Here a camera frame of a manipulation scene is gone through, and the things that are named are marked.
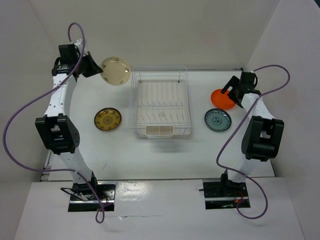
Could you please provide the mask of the orange plate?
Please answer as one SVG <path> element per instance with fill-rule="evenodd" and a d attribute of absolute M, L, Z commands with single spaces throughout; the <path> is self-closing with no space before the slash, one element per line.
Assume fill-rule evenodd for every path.
<path fill-rule="evenodd" d="M 210 96 L 210 100 L 212 104 L 222 110 L 229 110 L 232 109 L 236 104 L 229 99 L 228 93 L 230 92 L 227 90 L 225 93 L 221 93 L 221 88 L 216 89 L 212 92 Z"/>

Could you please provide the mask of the cream patterned plate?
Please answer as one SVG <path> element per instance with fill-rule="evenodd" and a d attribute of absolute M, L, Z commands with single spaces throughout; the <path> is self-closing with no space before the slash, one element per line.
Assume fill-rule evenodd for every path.
<path fill-rule="evenodd" d="M 102 79 L 113 86 L 124 85 L 131 76 L 131 69 L 120 57 L 108 57 L 100 65 Z"/>

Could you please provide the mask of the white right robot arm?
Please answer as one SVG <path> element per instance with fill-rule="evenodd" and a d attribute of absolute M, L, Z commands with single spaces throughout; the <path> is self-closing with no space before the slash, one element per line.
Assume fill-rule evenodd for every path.
<path fill-rule="evenodd" d="M 258 78 L 253 72 L 242 72 L 240 78 L 233 76 L 222 89 L 228 98 L 245 109 L 249 119 L 241 142 L 244 155 L 236 166 L 236 172 L 227 169 L 220 177 L 219 192 L 226 197 L 245 186 L 246 176 L 261 162 L 274 159 L 280 148 L 284 122 L 276 119 L 264 104 L 261 92 L 256 90 Z"/>

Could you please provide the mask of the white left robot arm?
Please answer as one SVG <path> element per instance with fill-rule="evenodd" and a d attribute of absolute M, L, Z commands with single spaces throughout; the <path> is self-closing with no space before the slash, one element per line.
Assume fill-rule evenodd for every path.
<path fill-rule="evenodd" d="M 47 110 L 35 120 L 35 127 L 44 146 L 59 157 L 67 169 L 71 169 L 71 192 L 78 200 L 93 200 L 100 192 L 97 179 L 86 165 L 80 150 L 80 133 L 70 119 L 72 95 L 79 76 L 97 75 L 102 69 L 85 49 L 85 41 L 79 39 L 59 45 L 60 56 L 51 70 L 53 92 Z"/>

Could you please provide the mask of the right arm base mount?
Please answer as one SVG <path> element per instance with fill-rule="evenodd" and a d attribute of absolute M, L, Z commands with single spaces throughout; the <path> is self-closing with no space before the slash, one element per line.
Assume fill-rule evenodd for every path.
<path fill-rule="evenodd" d="M 203 193 L 206 210 L 222 210 L 250 208 L 249 194 L 245 183 L 240 186 L 228 187 L 220 180 L 205 180 L 198 190 Z"/>

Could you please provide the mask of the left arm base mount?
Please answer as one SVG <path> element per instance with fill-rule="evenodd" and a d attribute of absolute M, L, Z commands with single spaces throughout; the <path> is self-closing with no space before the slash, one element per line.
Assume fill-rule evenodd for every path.
<path fill-rule="evenodd" d="M 69 195 L 68 212 L 95 212 L 100 208 L 98 199 L 93 193 L 83 194 L 74 187 L 61 187 L 60 190 Z M 116 183 L 99 181 L 96 186 L 97 196 L 106 212 L 115 210 Z"/>

